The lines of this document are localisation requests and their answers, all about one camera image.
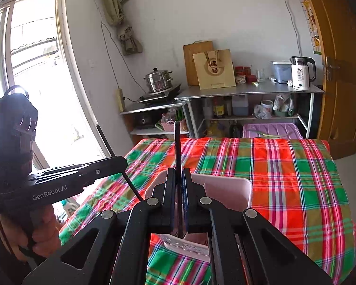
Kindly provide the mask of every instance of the plaid tablecloth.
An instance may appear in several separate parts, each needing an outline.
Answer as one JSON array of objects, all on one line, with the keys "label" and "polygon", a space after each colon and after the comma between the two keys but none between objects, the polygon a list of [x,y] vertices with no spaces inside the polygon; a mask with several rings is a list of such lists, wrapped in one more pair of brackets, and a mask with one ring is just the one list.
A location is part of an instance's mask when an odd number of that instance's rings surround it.
[{"label": "plaid tablecloth", "polygon": [[[182,166],[191,172],[243,177],[253,183],[252,207],[340,283],[353,267],[355,226],[328,144],[320,140],[182,139]],[[141,195],[175,165],[174,143],[145,139],[126,156]],[[66,242],[100,211],[131,209],[137,199],[120,175],[105,179],[60,233]],[[206,285],[208,263],[167,250],[152,236],[146,283]]]}]

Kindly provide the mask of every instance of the cutting board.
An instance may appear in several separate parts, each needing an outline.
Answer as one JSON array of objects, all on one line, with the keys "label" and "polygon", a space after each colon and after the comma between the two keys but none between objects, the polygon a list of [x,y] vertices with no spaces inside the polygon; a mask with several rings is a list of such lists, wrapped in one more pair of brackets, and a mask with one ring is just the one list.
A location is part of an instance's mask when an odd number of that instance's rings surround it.
[{"label": "cutting board", "polygon": [[196,53],[213,51],[212,41],[198,42],[183,46],[184,63],[186,65],[186,78],[189,86],[198,86],[198,75],[192,55]]}]

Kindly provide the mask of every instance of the pink container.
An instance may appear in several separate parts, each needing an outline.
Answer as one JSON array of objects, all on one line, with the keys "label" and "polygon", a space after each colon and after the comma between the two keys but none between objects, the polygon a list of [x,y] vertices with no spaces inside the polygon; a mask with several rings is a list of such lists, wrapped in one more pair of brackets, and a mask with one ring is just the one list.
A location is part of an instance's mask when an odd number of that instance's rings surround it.
[{"label": "pink container", "polygon": [[[160,172],[146,190],[145,198],[152,197],[154,187],[165,183],[166,176],[167,170]],[[251,207],[252,183],[248,179],[202,174],[191,174],[191,177],[193,182],[204,186],[208,197],[220,201],[226,208],[242,212]],[[160,238],[165,247],[173,252],[210,262],[208,246],[185,240],[187,234],[184,239],[169,234],[161,234]]]},{"label": "pink container", "polygon": [[[174,121],[169,121],[167,123],[161,122],[161,125],[164,128],[165,132],[173,132],[174,133]],[[187,132],[186,119],[183,119],[180,122],[180,125],[181,125],[181,132]]]},{"label": "pink container", "polygon": [[243,138],[260,137],[269,139],[303,139],[294,123],[244,124]]}]

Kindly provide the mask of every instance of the electric kettle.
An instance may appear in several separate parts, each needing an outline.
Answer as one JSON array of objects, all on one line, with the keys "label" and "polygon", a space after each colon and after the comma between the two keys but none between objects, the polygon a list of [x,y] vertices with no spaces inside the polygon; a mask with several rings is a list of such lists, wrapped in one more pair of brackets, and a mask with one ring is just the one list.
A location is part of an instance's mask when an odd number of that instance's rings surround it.
[{"label": "electric kettle", "polygon": [[[317,68],[315,61],[312,58],[291,57],[291,74],[293,76],[293,88],[298,90],[308,90],[310,82],[313,82],[317,77]],[[310,71],[308,63],[312,64],[314,76],[310,79]]]}]

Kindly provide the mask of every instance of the electrical cord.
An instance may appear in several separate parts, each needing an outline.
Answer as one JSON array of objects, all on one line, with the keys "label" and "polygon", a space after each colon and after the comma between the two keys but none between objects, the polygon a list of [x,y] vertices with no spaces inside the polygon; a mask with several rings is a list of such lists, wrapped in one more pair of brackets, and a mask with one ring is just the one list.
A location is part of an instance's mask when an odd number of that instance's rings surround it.
[{"label": "electrical cord", "polygon": [[103,22],[102,22],[102,26],[105,26],[105,28],[107,29],[107,31],[108,31],[108,33],[109,33],[109,36],[110,36],[110,38],[111,38],[111,40],[112,40],[112,42],[115,44],[117,50],[119,51],[119,54],[120,54],[120,56],[122,57],[122,60],[124,61],[125,66],[127,67],[128,72],[129,72],[130,75],[132,76],[134,82],[135,82],[135,83],[144,91],[144,93],[146,94],[146,91],[143,89],[143,87],[140,86],[139,83],[138,83],[138,82],[135,80],[135,78],[133,77],[133,75],[132,75],[132,73],[131,73],[131,70],[129,69],[129,66],[128,66],[128,64],[126,63],[125,59],[124,59],[124,56],[123,56],[122,53],[120,52],[120,49],[119,49],[118,45],[117,45],[117,44],[115,43],[115,41],[113,40],[112,34],[111,34],[111,32],[109,31],[108,27],[107,27]]},{"label": "electrical cord", "polygon": [[293,15],[292,15],[292,13],[290,11],[289,5],[288,5],[286,0],[284,0],[284,1],[285,1],[285,5],[286,5],[286,8],[287,8],[287,11],[289,12],[289,15],[290,15],[291,24],[293,25],[293,29],[294,29],[294,32],[295,32],[295,37],[296,37],[296,42],[297,42],[297,46],[298,46],[299,55],[302,56],[302,49],[301,49],[301,45],[300,45],[300,42],[299,42],[298,30],[297,30],[297,28],[295,26]]},{"label": "electrical cord", "polygon": [[0,220],[0,232],[1,232],[1,235],[3,236],[3,238],[4,238],[5,244],[7,245],[10,254],[12,254],[14,257],[16,257],[16,256],[14,255],[14,252],[13,252],[13,250],[12,250],[12,247],[10,246],[9,240],[8,240],[8,238],[7,238],[7,235],[5,234],[5,231],[4,231],[3,225],[2,225],[2,223],[1,223],[1,220]]},{"label": "electrical cord", "polygon": [[118,45],[116,44],[116,42],[115,42],[115,41],[113,40],[113,38],[112,38],[112,34],[111,34],[110,30],[108,29],[108,27],[107,27],[107,26],[105,25],[105,23],[103,22],[103,15],[102,15],[102,12],[100,11],[100,8],[99,8],[98,4],[96,3],[96,0],[94,0],[94,3],[95,3],[95,5],[96,5],[96,10],[99,11],[99,14],[100,14],[100,18],[101,18],[100,28],[101,28],[101,30],[102,30],[103,39],[104,39],[104,43],[105,43],[105,49],[107,50],[107,55],[108,55],[109,61],[110,61],[110,63],[111,63],[111,68],[112,68],[113,75],[115,76],[115,80],[116,80],[116,83],[117,83],[117,87],[120,89],[119,82],[117,81],[117,78],[116,78],[116,75],[115,75],[115,71],[114,71],[114,69],[113,69],[111,57],[110,57],[109,52],[108,52],[107,42],[106,42],[106,40],[105,40],[104,31],[103,31],[103,26],[105,26],[105,28],[107,29],[107,31],[108,31],[108,33],[109,33],[109,35],[110,35],[110,38],[111,38],[111,40],[112,40],[112,42],[115,44],[117,50],[119,51],[119,54],[120,54],[120,56],[122,57],[122,60],[124,61],[125,66],[127,67],[128,72],[129,72],[129,74],[131,75],[131,77],[133,78],[134,82],[135,82],[135,83],[141,88],[141,90],[144,91],[144,93],[146,94],[146,91],[143,89],[143,87],[142,87],[141,85],[139,85],[139,83],[138,83],[138,82],[135,80],[135,78],[133,77],[133,75],[132,75],[132,73],[131,73],[131,70],[129,69],[129,66],[128,66],[128,64],[127,64],[127,62],[126,62],[125,59],[124,59],[124,56],[122,55],[122,53],[120,52],[120,49],[119,49]]},{"label": "electrical cord", "polygon": [[137,103],[138,102],[138,101],[132,101],[130,98],[123,98],[123,100],[125,100],[125,99],[127,99],[127,100],[129,100],[129,101],[131,101],[133,103]]},{"label": "electrical cord", "polygon": [[111,60],[111,57],[110,57],[110,55],[109,55],[108,46],[107,46],[107,41],[105,40],[105,36],[104,36],[104,31],[103,31],[103,26],[102,26],[102,24],[103,24],[102,12],[100,11],[100,8],[99,8],[98,4],[96,3],[96,0],[94,0],[94,3],[95,3],[95,5],[96,5],[96,11],[99,11],[100,18],[101,18],[101,25],[100,25],[100,28],[101,28],[101,30],[102,30],[102,35],[103,35],[104,44],[105,44],[105,50],[107,51],[107,55],[108,55],[108,58],[109,58],[109,62],[111,63],[111,68],[112,68],[112,72],[113,72],[113,75],[114,75],[115,80],[116,80],[116,83],[117,83],[117,87],[118,87],[118,89],[120,89],[119,82],[117,81],[117,78],[116,78],[115,70],[113,69],[112,60]]}]

